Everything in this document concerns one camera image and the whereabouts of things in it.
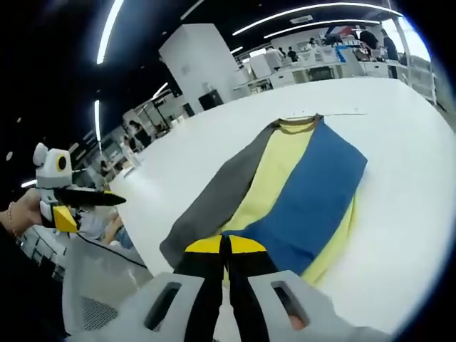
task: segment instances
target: yellow t-shirt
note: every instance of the yellow t-shirt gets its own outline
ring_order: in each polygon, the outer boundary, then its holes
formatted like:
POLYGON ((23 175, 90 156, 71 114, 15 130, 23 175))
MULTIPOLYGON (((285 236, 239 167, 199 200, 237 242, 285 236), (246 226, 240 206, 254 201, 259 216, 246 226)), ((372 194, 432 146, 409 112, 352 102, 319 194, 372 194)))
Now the yellow t-shirt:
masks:
MULTIPOLYGON (((248 193, 222 231, 243 230, 271 211, 314 132, 313 122, 304 125, 282 123, 281 128, 269 138, 248 193)), ((333 237, 302 274, 310 284, 318 281, 345 247, 353 221, 353 204, 354 198, 333 237)))

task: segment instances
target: mesh panel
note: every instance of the mesh panel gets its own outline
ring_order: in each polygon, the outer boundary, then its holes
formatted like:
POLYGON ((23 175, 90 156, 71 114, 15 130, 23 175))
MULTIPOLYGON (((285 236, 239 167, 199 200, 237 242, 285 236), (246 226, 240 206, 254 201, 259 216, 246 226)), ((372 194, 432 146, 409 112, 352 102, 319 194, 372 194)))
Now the mesh panel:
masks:
POLYGON ((113 307, 92 298, 81 297, 85 330, 98 330, 117 317, 113 307))

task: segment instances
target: bracelet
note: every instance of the bracelet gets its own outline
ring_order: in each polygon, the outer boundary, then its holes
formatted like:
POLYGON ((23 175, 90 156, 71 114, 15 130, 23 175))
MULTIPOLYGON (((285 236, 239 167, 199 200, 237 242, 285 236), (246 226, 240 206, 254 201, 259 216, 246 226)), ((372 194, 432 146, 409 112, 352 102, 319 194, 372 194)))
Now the bracelet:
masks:
POLYGON ((6 213, 8 214, 8 221, 9 221, 9 224, 11 225, 11 233, 13 233, 14 237, 16 237, 17 239, 19 238, 16 231, 14 230, 14 223, 13 223, 13 217, 11 215, 11 208, 13 207, 13 204, 15 204, 15 202, 11 202, 8 206, 8 210, 6 211, 6 213))

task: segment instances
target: tabletop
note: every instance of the tabletop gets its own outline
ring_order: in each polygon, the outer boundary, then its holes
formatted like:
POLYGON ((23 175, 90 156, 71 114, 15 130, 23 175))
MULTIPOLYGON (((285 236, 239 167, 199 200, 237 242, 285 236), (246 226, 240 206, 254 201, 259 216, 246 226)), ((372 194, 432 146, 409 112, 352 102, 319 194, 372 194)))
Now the tabletop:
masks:
POLYGON ((347 321, 392 333, 419 309, 445 264, 456 203, 455 134, 398 80, 290 85, 185 120, 142 153, 138 169, 113 180, 127 199, 120 216, 149 270, 172 271, 160 242, 222 164, 271 121, 315 113, 368 159, 353 234, 318 288, 347 321))

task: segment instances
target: ceiling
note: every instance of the ceiling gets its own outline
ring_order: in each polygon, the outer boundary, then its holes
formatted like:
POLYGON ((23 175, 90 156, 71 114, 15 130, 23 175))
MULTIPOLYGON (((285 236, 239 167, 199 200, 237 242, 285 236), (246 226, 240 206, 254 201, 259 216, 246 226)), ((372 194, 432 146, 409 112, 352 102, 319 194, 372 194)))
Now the ceiling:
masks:
MULTIPOLYGON (((21 143, 6 144, 0 152, 3 161, 7 152, 14 152, 6 164, 15 179, 11 187, 33 177, 31 153, 38 141, 68 149, 93 129, 95 99, 100 99, 102 132, 107 133, 120 124, 125 111, 152 97, 169 77, 158 48, 180 25, 214 23, 231 49, 246 50, 263 44, 265 34, 291 27, 289 19, 303 14, 274 19, 237 36, 232 32, 287 9, 335 0, 205 0, 181 21, 196 1, 124 0, 100 65, 96 56, 113 0, 11 1, 15 24, 3 56, 5 127, 21 136, 21 143)), ((369 12, 338 7, 306 14, 323 21, 359 19, 369 12)))

